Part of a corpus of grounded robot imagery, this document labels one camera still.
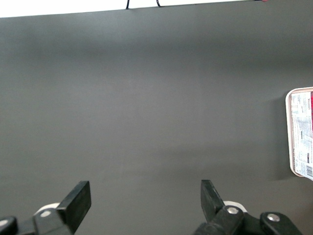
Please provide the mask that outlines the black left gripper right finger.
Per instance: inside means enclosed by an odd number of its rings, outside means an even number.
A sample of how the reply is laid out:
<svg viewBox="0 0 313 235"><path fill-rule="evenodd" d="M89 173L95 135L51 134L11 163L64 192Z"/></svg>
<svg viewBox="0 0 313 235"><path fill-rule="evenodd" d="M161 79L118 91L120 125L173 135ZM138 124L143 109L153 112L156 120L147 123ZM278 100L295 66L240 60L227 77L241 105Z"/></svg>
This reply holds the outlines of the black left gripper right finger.
<svg viewBox="0 0 313 235"><path fill-rule="evenodd" d="M237 235L243 225L244 212L236 206L225 205L210 180L201 181L201 208L206 222L199 225L195 235Z"/></svg>

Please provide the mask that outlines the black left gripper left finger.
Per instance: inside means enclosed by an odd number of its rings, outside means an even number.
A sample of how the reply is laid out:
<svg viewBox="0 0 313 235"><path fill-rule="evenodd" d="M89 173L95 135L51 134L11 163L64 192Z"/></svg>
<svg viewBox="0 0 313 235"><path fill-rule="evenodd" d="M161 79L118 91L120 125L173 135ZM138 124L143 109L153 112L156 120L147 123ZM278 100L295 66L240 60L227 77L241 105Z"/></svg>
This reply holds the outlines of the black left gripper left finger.
<svg viewBox="0 0 313 235"><path fill-rule="evenodd" d="M73 235L91 207L89 181L80 181L56 208L33 216L36 235Z"/></svg>

